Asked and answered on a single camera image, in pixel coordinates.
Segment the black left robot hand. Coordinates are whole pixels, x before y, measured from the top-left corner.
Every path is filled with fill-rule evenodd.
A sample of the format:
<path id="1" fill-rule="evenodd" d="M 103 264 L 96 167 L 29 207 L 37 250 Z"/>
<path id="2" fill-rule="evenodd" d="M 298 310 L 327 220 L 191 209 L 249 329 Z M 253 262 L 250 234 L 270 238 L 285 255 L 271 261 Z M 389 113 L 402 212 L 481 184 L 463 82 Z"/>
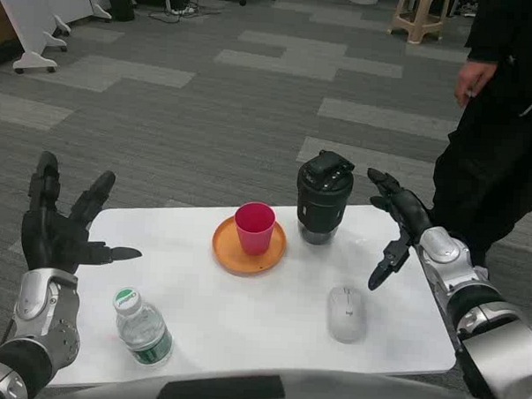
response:
<path id="1" fill-rule="evenodd" d="M 75 274 L 81 265 L 101 266 L 142 256 L 132 247 L 114 248 L 88 239 L 88 226 L 102 211 L 116 181 L 111 170 L 79 195 L 67 216 L 56 207 L 59 175 L 56 156 L 43 152 L 30 179 L 29 208 L 22 217 L 20 237 L 29 269 L 52 267 Z"/>

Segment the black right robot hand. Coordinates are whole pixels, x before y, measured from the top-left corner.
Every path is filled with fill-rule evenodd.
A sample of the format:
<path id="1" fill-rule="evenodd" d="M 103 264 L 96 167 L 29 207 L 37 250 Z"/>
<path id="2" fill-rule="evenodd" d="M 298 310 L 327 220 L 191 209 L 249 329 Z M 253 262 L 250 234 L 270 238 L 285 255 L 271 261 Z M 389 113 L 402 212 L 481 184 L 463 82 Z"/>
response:
<path id="1" fill-rule="evenodd" d="M 368 288 L 376 290 L 392 273 L 398 273 L 408 260 L 409 248 L 418 245 L 422 234 L 432 227 L 429 210 L 410 190 L 403 188 L 389 173 L 368 168 L 367 176 L 378 188 L 379 195 L 370 203 L 378 210 L 390 214 L 398 224 L 400 237 L 385 247 L 384 258 L 371 273 Z"/>

